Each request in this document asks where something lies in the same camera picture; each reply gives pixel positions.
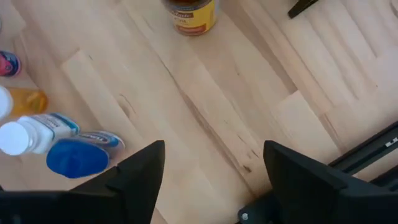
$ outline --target screw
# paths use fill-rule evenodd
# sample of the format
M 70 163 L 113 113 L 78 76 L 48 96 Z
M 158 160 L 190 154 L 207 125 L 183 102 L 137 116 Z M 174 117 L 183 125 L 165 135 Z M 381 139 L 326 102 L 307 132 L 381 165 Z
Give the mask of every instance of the screw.
M 249 219 L 249 215 L 247 213 L 242 214 L 242 219 L 243 220 L 248 220 Z

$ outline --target plastic container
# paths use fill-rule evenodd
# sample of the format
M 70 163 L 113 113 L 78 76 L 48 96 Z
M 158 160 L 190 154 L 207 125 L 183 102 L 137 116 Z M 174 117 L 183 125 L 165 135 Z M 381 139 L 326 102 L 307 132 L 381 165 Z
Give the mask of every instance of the plastic container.
M 48 99 L 41 90 L 0 86 L 0 120 L 9 115 L 41 114 L 47 109 L 47 103 Z
M 0 50 L 0 77 L 13 77 L 21 68 L 21 61 L 16 55 Z
M 104 171 L 124 148 L 123 141 L 113 133 L 81 133 L 54 144 L 47 154 L 47 166 L 68 178 L 86 177 Z
M 43 154 L 59 139 L 79 130 L 75 122 L 57 113 L 22 116 L 0 127 L 0 149 L 11 156 Z
M 183 35 L 200 35 L 217 21 L 220 0 L 162 0 L 174 27 Z

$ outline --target wood grain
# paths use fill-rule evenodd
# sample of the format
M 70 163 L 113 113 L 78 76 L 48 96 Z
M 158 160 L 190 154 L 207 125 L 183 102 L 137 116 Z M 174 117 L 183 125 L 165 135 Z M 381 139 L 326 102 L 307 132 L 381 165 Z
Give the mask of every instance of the wood grain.
M 398 119 L 398 1 L 322 0 L 291 20 L 293 4 L 223 1 L 212 30 L 185 37 L 160 0 L 4 0 L 0 49 L 23 71 L 0 84 L 41 88 L 49 111 L 120 135 L 127 148 L 113 163 L 164 139 L 153 223 L 234 223 L 271 189 L 264 140 L 327 163 Z M 45 156 L 0 163 L 6 189 L 89 179 L 52 173 Z

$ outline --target blue cap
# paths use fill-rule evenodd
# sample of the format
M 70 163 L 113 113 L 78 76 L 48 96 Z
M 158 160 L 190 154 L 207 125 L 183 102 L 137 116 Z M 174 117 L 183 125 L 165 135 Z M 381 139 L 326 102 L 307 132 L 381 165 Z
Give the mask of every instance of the blue cap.
M 47 154 L 47 166 L 68 178 L 86 177 L 109 166 L 109 154 L 102 148 L 76 139 L 61 139 Z

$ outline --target orange bottle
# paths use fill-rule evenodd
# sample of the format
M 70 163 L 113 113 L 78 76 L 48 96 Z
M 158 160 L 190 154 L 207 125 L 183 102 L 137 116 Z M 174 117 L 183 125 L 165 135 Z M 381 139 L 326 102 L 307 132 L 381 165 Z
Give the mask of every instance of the orange bottle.
M 217 20 L 220 0 L 162 0 L 174 27 L 184 35 L 209 31 Z
M 48 99 L 41 90 L 0 86 L 0 120 L 8 115 L 40 114 L 47 109 Z

